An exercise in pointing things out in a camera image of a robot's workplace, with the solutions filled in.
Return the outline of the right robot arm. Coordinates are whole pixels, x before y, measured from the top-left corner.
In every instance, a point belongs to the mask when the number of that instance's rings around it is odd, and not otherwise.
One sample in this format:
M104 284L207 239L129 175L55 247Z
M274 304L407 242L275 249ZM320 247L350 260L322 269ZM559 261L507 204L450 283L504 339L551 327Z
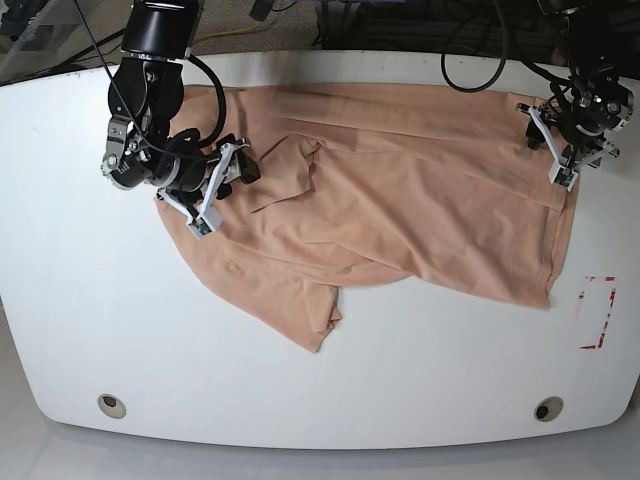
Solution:
M214 190L218 199L231 194L231 182L260 179L257 163L244 150L249 143L225 135L227 104L223 86L203 61L190 52L202 5L198 1L136 1L124 30L125 58L110 76L106 152L101 170L116 187L132 189L147 182L176 195L186 206L200 202L215 171L222 174ZM196 128L170 132L182 107L183 61L211 81L217 101L212 131Z

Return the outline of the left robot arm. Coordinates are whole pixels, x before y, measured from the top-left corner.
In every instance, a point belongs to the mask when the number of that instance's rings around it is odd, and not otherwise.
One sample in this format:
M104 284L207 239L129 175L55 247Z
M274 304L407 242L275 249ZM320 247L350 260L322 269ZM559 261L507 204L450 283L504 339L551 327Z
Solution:
M567 84L553 80L555 126L580 155L611 147L610 131L623 129L634 112L634 95L620 83L614 31L601 1L540 1L569 69Z

